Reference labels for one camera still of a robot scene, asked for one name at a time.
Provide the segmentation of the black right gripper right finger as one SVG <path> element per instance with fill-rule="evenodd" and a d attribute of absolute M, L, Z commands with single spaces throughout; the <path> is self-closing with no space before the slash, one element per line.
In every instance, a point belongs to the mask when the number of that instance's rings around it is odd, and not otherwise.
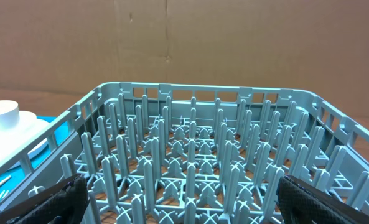
<path fill-rule="evenodd" d="M 285 224 L 369 224 L 369 215 L 291 175 L 279 179 L 276 195 Z"/>

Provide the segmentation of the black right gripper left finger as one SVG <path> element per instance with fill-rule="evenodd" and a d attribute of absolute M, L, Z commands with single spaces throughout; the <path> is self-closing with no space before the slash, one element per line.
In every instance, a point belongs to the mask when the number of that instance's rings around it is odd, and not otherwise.
<path fill-rule="evenodd" d="M 1 212 L 0 223 L 80 223 L 87 206 L 87 181 L 75 174 Z"/>

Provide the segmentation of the pale green cup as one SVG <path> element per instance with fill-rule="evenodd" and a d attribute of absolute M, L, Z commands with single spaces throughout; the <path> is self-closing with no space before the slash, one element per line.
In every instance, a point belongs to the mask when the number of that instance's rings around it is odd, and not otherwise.
<path fill-rule="evenodd" d="M 19 122 L 19 105 L 16 101 L 0 100 L 0 131 L 14 128 Z"/>

